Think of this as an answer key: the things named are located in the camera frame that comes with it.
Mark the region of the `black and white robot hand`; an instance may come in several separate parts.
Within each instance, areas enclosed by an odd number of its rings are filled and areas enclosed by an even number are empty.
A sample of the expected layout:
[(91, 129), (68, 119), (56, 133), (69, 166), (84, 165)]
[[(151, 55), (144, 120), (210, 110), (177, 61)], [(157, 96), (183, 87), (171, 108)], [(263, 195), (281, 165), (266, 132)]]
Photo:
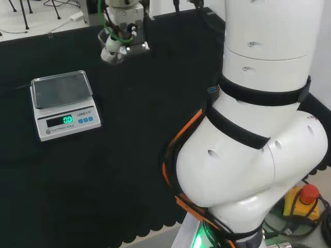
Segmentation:
[(106, 21), (98, 33), (98, 40), (102, 46), (101, 59), (111, 65), (150, 51), (141, 21), (119, 26)]

